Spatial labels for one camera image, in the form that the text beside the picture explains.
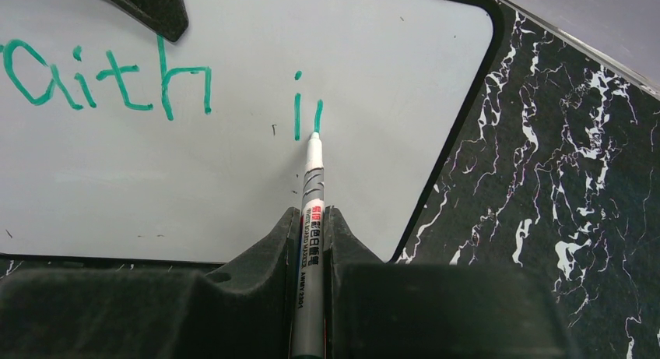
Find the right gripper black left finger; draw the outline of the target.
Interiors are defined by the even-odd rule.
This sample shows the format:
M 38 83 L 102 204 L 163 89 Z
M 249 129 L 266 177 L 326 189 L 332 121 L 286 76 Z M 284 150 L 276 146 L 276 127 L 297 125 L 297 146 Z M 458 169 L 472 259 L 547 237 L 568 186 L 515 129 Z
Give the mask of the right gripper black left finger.
M 284 358 L 300 212 L 210 271 L 23 269 L 1 282 L 3 358 Z

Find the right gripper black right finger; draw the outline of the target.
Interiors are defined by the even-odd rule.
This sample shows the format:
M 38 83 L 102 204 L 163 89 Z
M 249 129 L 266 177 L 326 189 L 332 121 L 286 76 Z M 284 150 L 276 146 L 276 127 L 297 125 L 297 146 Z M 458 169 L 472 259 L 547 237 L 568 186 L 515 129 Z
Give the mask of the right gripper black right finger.
M 579 358 L 550 292 L 510 266 L 381 261 L 325 212 L 331 358 Z

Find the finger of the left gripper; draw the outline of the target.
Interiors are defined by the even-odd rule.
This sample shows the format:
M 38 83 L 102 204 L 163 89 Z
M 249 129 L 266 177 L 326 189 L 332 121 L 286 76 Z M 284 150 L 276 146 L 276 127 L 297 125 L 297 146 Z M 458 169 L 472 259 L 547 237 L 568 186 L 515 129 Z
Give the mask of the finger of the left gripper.
M 181 39 L 189 25 L 184 0 L 108 1 L 172 43 Z

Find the small white whiteboard black frame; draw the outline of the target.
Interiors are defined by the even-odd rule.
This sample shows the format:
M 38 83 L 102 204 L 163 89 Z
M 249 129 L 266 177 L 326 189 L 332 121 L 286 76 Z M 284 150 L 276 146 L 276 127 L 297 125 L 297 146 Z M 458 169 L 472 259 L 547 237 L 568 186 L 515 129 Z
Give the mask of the small white whiteboard black frame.
M 1 252 L 228 262 L 325 201 L 396 259 L 502 40 L 494 0 L 1 0 Z

